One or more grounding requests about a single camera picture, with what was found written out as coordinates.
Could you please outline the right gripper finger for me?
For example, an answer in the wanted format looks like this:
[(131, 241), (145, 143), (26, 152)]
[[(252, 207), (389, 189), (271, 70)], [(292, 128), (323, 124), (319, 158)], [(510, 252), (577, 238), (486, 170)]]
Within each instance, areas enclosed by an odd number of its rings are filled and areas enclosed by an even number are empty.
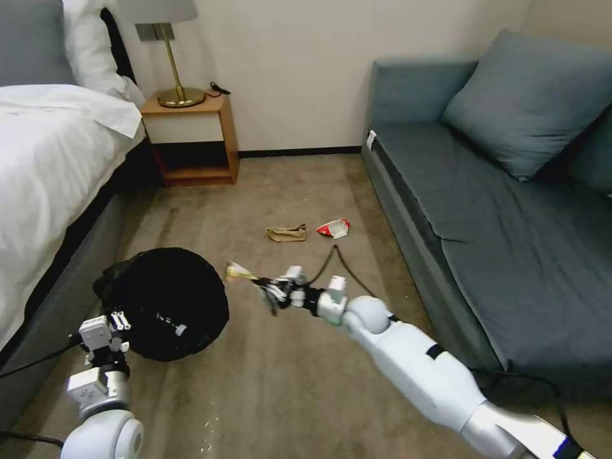
[(284, 310), (292, 305), (291, 295), (293, 288), (263, 288), (263, 298), (272, 316), (276, 317), (279, 310)]
[(270, 295), (289, 295), (293, 289), (293, 278), (285, 275), (276, 278), (254, 277), (251, 282)]

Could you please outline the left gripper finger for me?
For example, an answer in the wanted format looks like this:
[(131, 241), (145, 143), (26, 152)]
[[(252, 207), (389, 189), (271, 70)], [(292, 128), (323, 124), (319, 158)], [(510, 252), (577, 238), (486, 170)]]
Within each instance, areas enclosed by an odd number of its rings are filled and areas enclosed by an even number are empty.
[(128, 321), (122, 310), (111, 311), (109, 317), (112, 336), (121, 340), (126, 340), (126, 337), (131, 330), (131, 323)]

